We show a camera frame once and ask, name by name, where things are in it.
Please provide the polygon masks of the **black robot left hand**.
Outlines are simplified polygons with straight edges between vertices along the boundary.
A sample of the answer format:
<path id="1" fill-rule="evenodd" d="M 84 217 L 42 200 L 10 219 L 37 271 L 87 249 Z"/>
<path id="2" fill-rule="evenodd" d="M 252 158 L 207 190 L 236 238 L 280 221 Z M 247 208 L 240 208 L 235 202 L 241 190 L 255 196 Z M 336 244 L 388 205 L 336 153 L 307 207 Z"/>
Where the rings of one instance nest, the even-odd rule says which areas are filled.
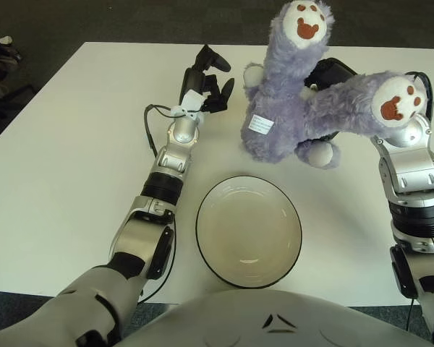
<path id="1" fill-rule="evenodd" d="M 186 112 L 216 113 L 227 109 L 234 88 L 234 78 L 230 78 L 220 88 L 215 74 L 205 74 L 210 67 L 222 72 L 231 70 L 227 60 L 208 45 L 204 45 L 197 54 L 195 63 L 184 73 L 179 102 Z"/>

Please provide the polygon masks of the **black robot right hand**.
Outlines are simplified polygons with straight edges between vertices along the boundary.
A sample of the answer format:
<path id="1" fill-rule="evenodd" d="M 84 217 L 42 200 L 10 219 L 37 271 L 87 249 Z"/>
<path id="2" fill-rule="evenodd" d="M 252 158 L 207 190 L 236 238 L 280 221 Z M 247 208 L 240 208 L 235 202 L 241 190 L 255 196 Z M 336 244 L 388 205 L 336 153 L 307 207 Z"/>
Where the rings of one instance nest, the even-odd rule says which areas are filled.
<path id="1" fill-rule="evenodd" d="M 306 87 L 316 85 L 317 90 L 324 90 L 332 85 L 346 82 L 357 73 L 336 58 L 320 60 L 309 76 L 304 80 Z"/>

